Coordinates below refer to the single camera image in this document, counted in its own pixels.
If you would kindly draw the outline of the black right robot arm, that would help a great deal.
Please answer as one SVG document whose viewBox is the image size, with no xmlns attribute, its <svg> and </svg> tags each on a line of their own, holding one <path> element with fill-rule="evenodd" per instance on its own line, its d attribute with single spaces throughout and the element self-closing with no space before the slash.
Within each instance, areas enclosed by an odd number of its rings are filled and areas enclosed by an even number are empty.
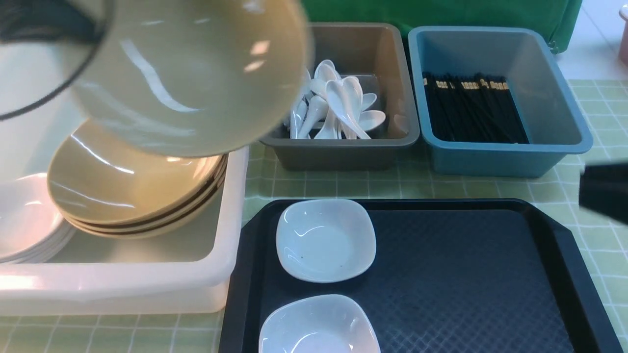
<svg viewBox="0 0 628 353">
<path fill-rule="evenodd" d="M 586 164 L 579 175 L 578 205 L 628 225 L 628 163 Z"/>
</svg>

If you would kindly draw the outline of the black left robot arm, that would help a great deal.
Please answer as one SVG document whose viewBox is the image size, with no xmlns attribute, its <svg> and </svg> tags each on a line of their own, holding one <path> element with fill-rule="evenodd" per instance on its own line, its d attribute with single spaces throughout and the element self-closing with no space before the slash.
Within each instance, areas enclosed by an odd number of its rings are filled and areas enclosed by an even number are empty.
<svg viewBox="0 0 628 353">
<path fill-rule="evenodd" d="M 98 43 L 96 18 L 71 0 L 2 0 L 0 38 L 5 43 Z"/>
</svg>

